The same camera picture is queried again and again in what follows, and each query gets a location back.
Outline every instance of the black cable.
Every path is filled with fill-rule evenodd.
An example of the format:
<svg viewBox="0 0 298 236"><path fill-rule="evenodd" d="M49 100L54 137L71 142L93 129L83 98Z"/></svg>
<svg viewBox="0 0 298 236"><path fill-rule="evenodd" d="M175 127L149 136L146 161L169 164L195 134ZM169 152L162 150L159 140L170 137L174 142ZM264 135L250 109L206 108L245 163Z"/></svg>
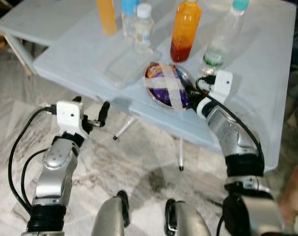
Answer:
<svg viewBox="0 0 298 236"><path fill-rule="evenodd" d="M218 223L218 226L217 226L216 236L220 235L220 229L221 229L222 222L223 222L223 215L220 217L220 220L219 220L219 223Z"/></svg>
<svg viewBox="0 0 298 236"><path fill-rule="evenodd" d="M23 199L25 200L25 203L29 206L29 208L31 209L31 203L29 202L28 198L27 198L27 195L26 195L26 190L25 190L25 175L26 175L26 170L27 170L27 167L28 167L28 164L29 162L34 158L36 157L38 154L42 153L42 152L45 152L48 148L46 149L43 149L43 150L40 150L40 151L37 151L36 153L32 154L28 159L27 161L25 162L25 165L23 166L23 169L22 169L22 173L21 173L21 192L22 192L22 197Z"/></svg>
<svg viewBox="0 0 298 236"><path fill-rule="evenodd" d="M10 156L9 156L9 160L8 160L8 181L9 181L9 186L10 186L10 189L13 193L13 195L16 197L16 199L19 201L19 203L24 207L24 209L30 214L31 212L31 208L23 201L23 199L19 196L17 190L15 189L15 186L13 184L13 181L12 181L12 159L13 159L13 156L14 156L14 153L15 153L15 149L18 145L18 142L20 141L20 139L22 138L23 134L25 133L25 131L27 130L27 128L29 127L29 125L31 124L31 122L34 120L34 118L40 113L40 112L43 112L43 111L48 111L49 108L48 107L44 107L44 108L41 108L39 110L37 110L31 117L30 119L28 120L27 124L25 125L25 127L23 128L23 130L21 131L20 135L18 136L18 138L16 139L12 149L11 149L11 152L10 152Z"/></svg>
<svg viewBox="0 0 298 236"><path fill-rule="evenodd" d="M216 103L216 105L220 106L223 110L225 110L237 123L239 123L240 126L242 126L242 128L245 130L245 132L249 135L249 137L253 140L259 156L262 159L262 164L263 167L265 167L265 158L264 158L264 154L262 151L262 147L260 145L260 143L257 141L257 139L255 138L255 136L253 135L253 133L247 128L247 126L236 116L234 115L233 112L231 112L225 105L223 105L221 102L217 101L215 98L211 97L210 95L208 95L205 91L203 91L202 89L199 88L198 86L198 82L201 80L202 78L199 78L196 81L196 89L198 90L198 92L203 93L207 98L209 98L211 101L213 101L214 103Z"/></svg>

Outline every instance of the table leg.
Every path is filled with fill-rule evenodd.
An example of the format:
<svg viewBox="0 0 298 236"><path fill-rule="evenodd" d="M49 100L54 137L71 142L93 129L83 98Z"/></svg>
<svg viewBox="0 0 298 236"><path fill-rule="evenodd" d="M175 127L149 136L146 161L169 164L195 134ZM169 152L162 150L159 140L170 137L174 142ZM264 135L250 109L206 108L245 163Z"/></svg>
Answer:
<svg viewBox="0 0 298 236"><path fill-rule="evenodd" d="M24 67L26 74L37 74L33 62L34 58L30 55L30 53L25 49L22 43L14 36L6 34L5 39L7 40L9 46L16 54L17 58L19 59L20 63Z"/></svg>
<svg viewBox="0 0 298 236"><path fill-rule="evenodd" d="M121 136L134 122L136 118L132 117L118 132L113 136L113 139L116 140Z"/></svg>
<svg viewBox="0 0 298 236"><path fill-rule="evenodd" d="M179 170L184 170L184 163L183 163L183 138L179 139Z"/></svg>

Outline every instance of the floor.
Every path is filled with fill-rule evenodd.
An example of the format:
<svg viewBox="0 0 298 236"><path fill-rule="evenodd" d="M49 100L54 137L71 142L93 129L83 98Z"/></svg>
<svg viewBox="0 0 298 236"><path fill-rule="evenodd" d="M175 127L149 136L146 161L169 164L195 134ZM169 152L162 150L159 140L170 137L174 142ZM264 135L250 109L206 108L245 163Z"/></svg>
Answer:
<svg viewBox="0 0 298 236"><path fill-rule="evenodd" d="M29 219L10 192L7 180L7 161L15 139L39 105L76 95L43 78L27 77L14 55L0 53L0 236L21 234ZM101 105L84 98L90 118L97 116ZM121 189L128 193L130 201L131 225L125 231L127 236L164 235L164 207L168 198L196 206L215 235L221 208L209 199L222 202L226 196L223 157L185 142L185 170L180 173L178 140L165 131L138 121L119 140L112 140L129 118L111 107L106 126L93 130L81 148L65 217L66 235L90 235L101 204ZM27 130L13 162L18 192L24 162L32 153L49 147L56 134L56 118L48 114L40 115ZM297 163L298 127L284 124L279 166L267 177L277 199ZM26 174L29 199L40 169L41 156L31 161ZM223 229L221 235L229 234Z"/></svg>

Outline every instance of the bottle cap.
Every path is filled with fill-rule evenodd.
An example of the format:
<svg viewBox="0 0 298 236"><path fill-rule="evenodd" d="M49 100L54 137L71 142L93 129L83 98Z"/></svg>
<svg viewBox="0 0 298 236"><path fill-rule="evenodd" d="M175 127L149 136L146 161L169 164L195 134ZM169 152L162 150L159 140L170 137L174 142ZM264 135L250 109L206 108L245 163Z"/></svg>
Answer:
<svg viewBox="0 0 298 236"><path fill-rule="evenodd" d="M234 0L233 8L237 11L244 11L249 5L249 0Z"/></svg>
<svg viewBox="0 0 298 236"><path fill-rule="evenodd" d="M148 19L151 17L151 5L148 3L141 3L137 7L137 16L141 19Z"/></svg>
<svg viewBox="0 0 298 236"><path fill-rule="evenodd" d="M136 10L137 6L140 3L140 0L121 0L121 11L126 15L133 15Z"/></svg>

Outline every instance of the water bottle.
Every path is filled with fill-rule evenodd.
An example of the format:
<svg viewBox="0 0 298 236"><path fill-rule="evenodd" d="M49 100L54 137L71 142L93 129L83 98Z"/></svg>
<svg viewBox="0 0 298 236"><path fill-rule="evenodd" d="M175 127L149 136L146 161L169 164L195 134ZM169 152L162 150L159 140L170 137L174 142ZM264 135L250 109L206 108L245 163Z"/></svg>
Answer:
<svg viewBox="0 0 298 236"><path fill-rule="evenodd" d="M133 37L134 21L137 6L140 0L121 0L121 18L123 24L123 34L127 38Z"/></svg>
<svg viewBox="0 0 298 236"><path fill-rule="evenodd" d="M216 32L202 59L200 72L203 76L215 74L224 64L240 34L248 4L249 0L234 0L228 14L218 22Z"/></svg>
<svg viewBox="0 0 298 236"><path fill-rule="evenodd" d="M134 24L135 50L138 54L150 54L151 35L153 30L153 20L151 18L151 5L141 3L137 7L137 20Z"/></svg>

